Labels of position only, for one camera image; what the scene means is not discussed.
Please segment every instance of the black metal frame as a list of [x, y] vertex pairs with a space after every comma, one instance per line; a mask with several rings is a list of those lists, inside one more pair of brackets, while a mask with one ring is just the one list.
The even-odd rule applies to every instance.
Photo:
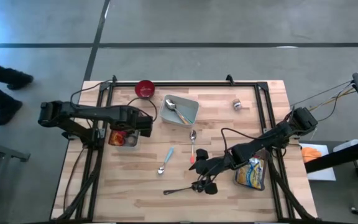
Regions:
[[[112, 82], [103, 83], [102, 85], [100, 85], [99, 95], [98, 95], [98, 100], [96, 102], [96, 106], [97, 107], [102, 106], [102, 101], [105, 96], [106, 90], [108, 90], [108, 92], [107, 92], [108, 98], [107, 98], [106, 106], [109, 106], [112, 103], [112, 93], [113, 93], [113, 90], [115, 87], [135, 87], [136, 84], [137, 84], [136, 82], [117, 82], [116, 77], [113, 77]], [[262, 132], [266, 131], [266, 129], [267, 129], [266, 122], [265, 122], [264, 109], [263, 109], [262, 99], [261, 99], [261, 94], [260, 94], [260, 91], [263, 90], [265, 99], [266, 99], [266, 105], [267, 105], [268, 116], [270, 119], [270, 125], [272, 128], [275, 127], [273, 106], [272, 106], [272, 102], [270, 100], [269, 87], [268, 87], [267, 82], [235, 82], [233, 80], [233, 78], [230, 75], [228, 75], [226, 77], [226, 81], [222, 81], [222, 82], [211, 82], [211, 81], [205, 81], [205, 82], [155, 82], [154, 84], [156, 87], [162, 87], [162, 86], [172, 86], [172, 87], [173, 86], [243, 86], [243, 87], [252, 87], [255, 90], [255, 98], [256, 98], [256, 103], [257, 103], [257, 107], [258, 107], [258, 114], [259, 114], [259, 118], [260, 118], [260, 127], [261, 127]], [[107, 125], [108, 125], [107, 122], [103, 122], [102, 129], [106, 129]], [[98, 131], [98, 124], [95, 122], [93, 124], [93, 132], [95, 134], [93, 136], [97, 136], [97, 134], [96, 134], [97, 131]], [[91, 197], [89, 200], [89, 207], [88, 207], [88, 213], [86, 215], [86, 218], [82, 218], [84, 200], [81, 199], [80, 202], [76, 205], [77, 209], [76, 209], [76, 214], [75, 214], [74, 220], [70, 220], [70, 217], [65, 217], [64, 219], [60, 219], [60, 220], [51, 220], [51, 222], [54, 222], [54, 223], [86, 223], [86, 222], [89, 223], [89, 222], [92, 222], [93, 214], [94, 214], [94, 206], [95, 206], [97, 190], [98, 190], [101, 161], [102, 161], [102, 157], [103, 157], [105, 136], [100, 136], [100, 138], [97, 139], [96, 141], [100, 142], [100, 144], [97, 147], [94, 147], [94, 148], [88, 150], [87, 155], [86, 155], [86, 160], [85, 160], [85, 168], [84, 168], [83, 178], [82, 178], [82, 182], [81, 182], [81, 188], [83, 188], [86, 184], [89, 184], [89, 181], [91, 178], [90, 173], [91, 173], [92, 156], [93, 156], [93, 152], [96, 150], [98, 152], [98, 155], [96, 158], [95, 167], [92, 171], [92, 172], [96, 171], [96, 176], [92, 177], [93, 179], [92, 179], [92, 186], [91, 186]], [[285, 171], [285, 166], [284, 166], [284, 161], [283, 161], [281, 150], [277, 150], [277, 159], [278, 159], [278, 164], [279, 164], [280, 175], [282, 176], [282, 179], [284, 180], [284, 182], [288, 185], [287, 173]], [[270, 181], [272, 183], [272, 193], [273, 193], [273, 199], [275, 202], [275, 210], [276, 210], [276, 214], [277, 214], [277, 219], [278, 219], [278, 221], [280, 221], [284, 217], [283, 217], [283, 212], [282, 212], [281, 203], [280, 203], [280, 196], [278, 194], [277, 183], [273, 177], [270, 177]], [[88, 189], [85, 189], [82, 192], [80, 192], [79, 194], [85, 194], [87, 191], [88, 191]], [[293, 219], [293, 218], [295, 218], [293, 207], [292, 207], [289, 199], [287, 198], [287, 196], [285, 196], [285, 199], [286, 199], [286, 203], [287, 203], [288, 216], [290, 219]]]

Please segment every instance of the red bowl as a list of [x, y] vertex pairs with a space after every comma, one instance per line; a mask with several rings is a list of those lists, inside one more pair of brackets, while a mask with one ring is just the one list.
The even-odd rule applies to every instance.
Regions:
[[150, 80], [142, 80], [135, 86], [135, 93], [142, 99], [151, 98], [154, 95], [155, 86]]

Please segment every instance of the small can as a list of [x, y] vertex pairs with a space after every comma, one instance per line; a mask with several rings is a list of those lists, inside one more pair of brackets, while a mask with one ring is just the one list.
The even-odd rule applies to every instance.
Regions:
[[240, 102], [240, 100], [239, 100], [239, 99], [235, 99], [235, 100], [233, 100], [233, 107], [234, 107], [234, 109], [235, 109], [235, 110], [239, 110], [239, 109], [241, 109], [241, 108], [242, 108], [242, 106], [241, 106], [241, 102]]

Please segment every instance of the gray concrete floor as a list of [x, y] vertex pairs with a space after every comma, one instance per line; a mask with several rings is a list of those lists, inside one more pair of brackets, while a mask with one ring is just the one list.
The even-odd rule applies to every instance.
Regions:
[[[0, 0], [0, 43], [92, 43], [104, 0]], [[358, 1], [131, 0], [111, 1], [101, 42], [358, 42]], [[12, 160], [0, 188], [0, 223], [48, 219], [67, 141], [37, 124], [40, 102], [68, 100], [81, 87], [91, 49], [0, 49], [0, 65], [35, 77], [25, 90], [0, 87], [24, 107], [0, 127], [0, 144], [31, 152]], [[358, 48], [99, 49], [91, 80], [284, 80], [290, 103], [348, 81], [358, 72]], [[331, 91], [299, 106], [314, 106]], [[332, 105], [314, 115], [325, 117]], [[313, 140], [358, 139], [358, 96], [341, 98]], [[357, 187], [343, 186], [357, 196]], [[347, 207], [357, 197], [324, 201], [319, 216], [358, 223]], [[347, 213], [346, 220], [336, 219]]]

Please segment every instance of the silver spoon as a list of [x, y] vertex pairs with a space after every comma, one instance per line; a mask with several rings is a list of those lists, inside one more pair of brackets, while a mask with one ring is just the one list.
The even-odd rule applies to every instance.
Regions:
[[196, 141], [197, 138], [197, 132], [196, 130], [191, 130], [190, 133], [190, 139], [191, 139], [191, 157], [190, 157], [190, 162], [191, 164], [194, 164], [195, 162], [195, 157], [194, 157], [194, 142]]
[[177, 105], [174, 104], [170, 99], [166, 99], [165, 104], [168, 109], [175, 111], [177, 113], [177, 115], [179, 116], [179, 118], [183, 123], [190, 124], [190, 122], [177, 110]]
[[167, 154], [162, 166], [160, 168], [158, 168], [158, 170], [157, 170], [158, 174], [163, 174], [164, 173], [165, 164], [168, 162], [169, 158], [171, 158], [172, 153], [173, 153], [173, 146], [169, 149], [169, 152], [168, 152], [168, 154]]

